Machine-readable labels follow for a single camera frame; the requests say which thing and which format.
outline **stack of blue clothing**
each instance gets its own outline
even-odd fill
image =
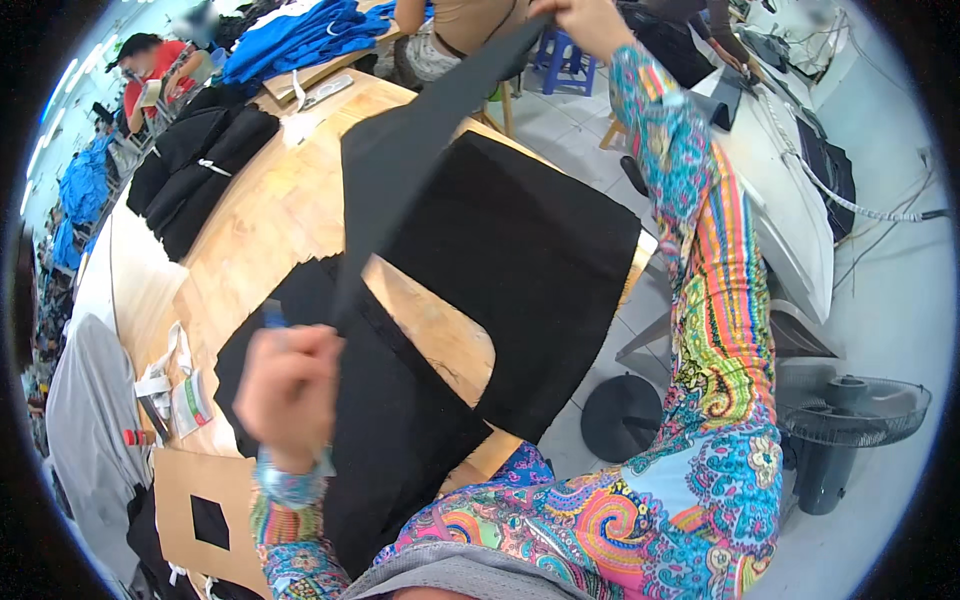
[[[54,234],[54,263],[77,270],[80,268],[80,253],[73,245],[73,224],[63,219]]]
[[[225,84],[259,84],[281,73],[373,48],[390,21],[357,11],[354,0],[323,0],[240,36],[224,65]]]
[[[95,139],[70,161],[60,178],[60,204],[64,221],[82,224],[100,218],[107,201],[107,144],[113,134]]]

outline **cardboard template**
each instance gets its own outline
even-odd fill
[[[260,568],[250,532],[253,458],[154,449],[156,530],[163,558],[183,568],[273,595]],[[190,496],[220,505],[230,550],[194,536]]]

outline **plastic stool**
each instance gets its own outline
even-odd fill
[[[553,52],[547,53],[547,44],[553,40]],[[572,46],[570,58],[564,58],[564,50],[567,46]],[[540,37],[540,48],[537,50],[537,59],[534,62],[534,70],[540,70],[547,67],[546,75],[543,76],[543,94],[549,96],[557,88],[557,85],[574,85],[584,89],[585,96],[593,95],[593,76],[597,70],[597,60],[589,57],[589,64],[584,69],[585,79],[576,79],[573,77],[580,73],[583,61],[583,50],[573,43],[566,32],[559,29],[552,29],[543,32]],[[570,79],[560,79],[560,74],[564,72],[570,75]]]

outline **fluorescent light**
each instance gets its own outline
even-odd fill
[[[90,56],[88,56],[84,61],[84,64],[86,65],[86,69],[84,69],[84,73],[89,73],[90,71],[92,71],[93,65],[97,63],[97,59],[100,58],[103,54],[104,54],[103,44],[97,44],[96,46],[94,46],[93,51],[90,52]]]
[[[57,130],[57,126],[60,124],[60,120],[63,118],[65,113],[66,108],[61,108],[60,112],[57,113],[57,118],[54,119],[54,122],[50,124],[50,129],[47,130],[47,136],[43,139],[44,148],[50,145],[50,140],[54,138],[54,132]]]
[[[63,89],[63,84],[66,84],[66,79],[70,77],[70,73],[73,72],[73,69],[77,66],[78,62],[80,61],[73,59],[70,64],[67,65],[66,70],[63,71],[63,75],[60,77],[57,87],[54,88],[54,93],[50,94],[50,100],[47,101],[47,106],[43,109],[43,114],[40,116],[40,123],[43,123],[43,121],[47,118],[47,112],[50,111],[50,108],[53,107],[54,102],[57,101],[57,94],[59,94]]]
[[[43,149],[43,136],[40,136],[40,139],[36,141],[36,148],[34,148],[34,155],[30,157],[30,164],[27,165],[27,178],[30,177],[30,173],[34,170],[34,165],[36,164],[36,158],[40,156],[40,150]]]
[[[34,180],[27,181],[27,189],[23,192],[23,202],[20,203],[20,216],[23,216],[23,211],[27,208],[27,199],[30,198],[30,192],[34,189]]]

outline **gray garment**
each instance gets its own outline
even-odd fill
[[[50,458],[74,520],[93,554],[128,586],[138,558],[127,545],[133,486],[150,487],[147,450],[127,446],[141,429],[130,357],[93,315],[76,325],[47,397]]]
[[[499,550],[434,541],[372,566],[342,600],[386,600],[404,588],[437,588],[479,600],[591,600],[592,596],[535,564]]]

